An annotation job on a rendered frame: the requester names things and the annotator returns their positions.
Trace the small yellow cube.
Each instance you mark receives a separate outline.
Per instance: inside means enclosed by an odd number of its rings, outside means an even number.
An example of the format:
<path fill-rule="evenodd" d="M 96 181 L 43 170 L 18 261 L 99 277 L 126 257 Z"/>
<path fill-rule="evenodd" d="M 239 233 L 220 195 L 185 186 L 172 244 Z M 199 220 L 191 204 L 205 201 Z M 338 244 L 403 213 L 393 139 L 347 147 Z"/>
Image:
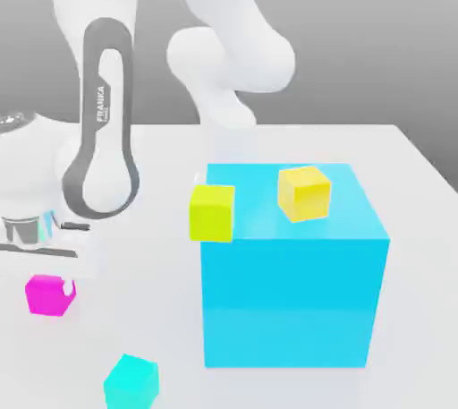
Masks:
<path fill-rule="evenodd" d="M 282 169 L 277 203 L 292 223 L 328 216 L 332 182 L 316 166 Z"/>

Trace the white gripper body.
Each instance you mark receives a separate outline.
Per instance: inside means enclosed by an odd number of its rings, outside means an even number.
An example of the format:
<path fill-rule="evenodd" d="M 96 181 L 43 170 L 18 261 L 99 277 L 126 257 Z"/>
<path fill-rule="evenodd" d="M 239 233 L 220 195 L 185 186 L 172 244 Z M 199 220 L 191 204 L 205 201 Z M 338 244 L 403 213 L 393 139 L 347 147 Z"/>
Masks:
<path fill-rule="evenodd" d="M 0 240 L 0 273 L 16 276 L 48 275 L 61 278 L 94 277 L 98 246 L 90 235 L 60 235 L 38 247 Z"/>

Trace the small turquoise cube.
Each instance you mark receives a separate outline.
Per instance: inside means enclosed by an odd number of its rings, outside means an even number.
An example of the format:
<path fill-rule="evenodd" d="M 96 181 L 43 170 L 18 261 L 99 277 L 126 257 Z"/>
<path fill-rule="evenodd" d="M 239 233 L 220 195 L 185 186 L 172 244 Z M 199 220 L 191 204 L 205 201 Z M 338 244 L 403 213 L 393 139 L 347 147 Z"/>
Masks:
<path fill-rule="evenodd" d="M 124 354 L 104 381 L 107 409 L 151 409 L 159 394 L 156 362 Z"/>

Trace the small magenta cube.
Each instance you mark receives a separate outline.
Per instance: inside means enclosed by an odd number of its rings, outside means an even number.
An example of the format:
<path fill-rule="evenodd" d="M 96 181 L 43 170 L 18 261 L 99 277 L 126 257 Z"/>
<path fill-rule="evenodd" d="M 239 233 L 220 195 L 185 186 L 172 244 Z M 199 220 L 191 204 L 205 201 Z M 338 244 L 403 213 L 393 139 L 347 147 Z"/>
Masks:
<path fill-rule="evenodd" d="M 76 296 L 74 281 L 71 296 L 64 294 L 63 284 L 64 280 L 58 276 L 33 276 L 25 285 L 30 312 L 37 315 L 62 317 Z"/>

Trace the small lime cube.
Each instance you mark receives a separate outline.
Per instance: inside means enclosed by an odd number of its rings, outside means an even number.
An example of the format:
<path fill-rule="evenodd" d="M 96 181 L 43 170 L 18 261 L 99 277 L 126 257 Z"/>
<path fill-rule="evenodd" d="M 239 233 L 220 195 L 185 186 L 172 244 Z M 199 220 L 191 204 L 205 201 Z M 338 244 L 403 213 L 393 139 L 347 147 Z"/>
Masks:
<path fill-rule="evenodd" d="M 196 242 L 229 243 L 233 239 L 235 187 L 198 184 L 189 206 L 190 238 Z"/>

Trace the large blue box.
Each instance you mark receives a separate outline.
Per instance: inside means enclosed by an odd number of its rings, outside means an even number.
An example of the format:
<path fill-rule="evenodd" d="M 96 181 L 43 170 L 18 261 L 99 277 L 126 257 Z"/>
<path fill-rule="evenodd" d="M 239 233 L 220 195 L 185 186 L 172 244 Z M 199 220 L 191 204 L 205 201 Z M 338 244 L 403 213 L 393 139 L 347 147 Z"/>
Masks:
<path fill-rule="evenodd" d="M 327 163 L 327 217 L 292 223 L 278 164 L 211 164 L 235 189 L 230 243 L 200 246 L 209 368 L 365 366 L 390 239 L 352 168 Z"/>

